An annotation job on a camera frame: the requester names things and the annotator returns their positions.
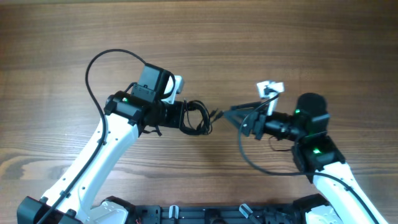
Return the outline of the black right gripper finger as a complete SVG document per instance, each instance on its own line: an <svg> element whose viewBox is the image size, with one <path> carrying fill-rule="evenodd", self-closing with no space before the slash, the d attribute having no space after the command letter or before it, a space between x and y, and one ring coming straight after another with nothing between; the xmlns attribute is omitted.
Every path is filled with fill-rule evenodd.
<svg viewBox="0 0 398 224"><path fill-rule="evenodd" d="M241 104L241 105L234 105L230 107L230 110L245 110L245 109L255 109L257 108L259 105L261 104L260 101L255 101L255 102L251 102L251 103L245 103L245 104Z"/></svg>
<svg viewBox="0 0 398 224"><path fill-rule="evenodd" d="M243 134L251 134L254 120L248 116L251 110L229 110L224 112L224 117L237 129L242 127Z"/></svg>

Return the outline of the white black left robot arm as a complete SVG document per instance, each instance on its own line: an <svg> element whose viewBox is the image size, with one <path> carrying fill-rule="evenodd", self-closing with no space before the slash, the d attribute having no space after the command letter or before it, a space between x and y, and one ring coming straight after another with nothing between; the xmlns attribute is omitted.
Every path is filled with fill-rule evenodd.
<svg viewBox="0 0 398 224"><path fill-rule="evenodd" d="M94 199L124 152L146 127L178 128L184 80L179 75L145 64L137 83L107 99L101 120L73 164L40 199L26 197L17 209L18 223L129 223L137 220L133 204L109 197Z"/></svg>

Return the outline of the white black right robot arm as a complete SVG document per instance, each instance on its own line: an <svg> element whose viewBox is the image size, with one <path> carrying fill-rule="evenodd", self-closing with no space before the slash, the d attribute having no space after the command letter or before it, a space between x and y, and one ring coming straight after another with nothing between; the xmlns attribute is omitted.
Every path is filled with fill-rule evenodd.
<svg viewBox="0 0 398 224"><path fill-rule="evenodd" d="M305 176L327 199L343 223L385 223L357 183L345 157L328 135L330 115L324 97L304 93L292 115L273 112L269 100L232 106L226 119L238 129L238 136L268 134L278 140L293 141L296 176Z"/></svg>

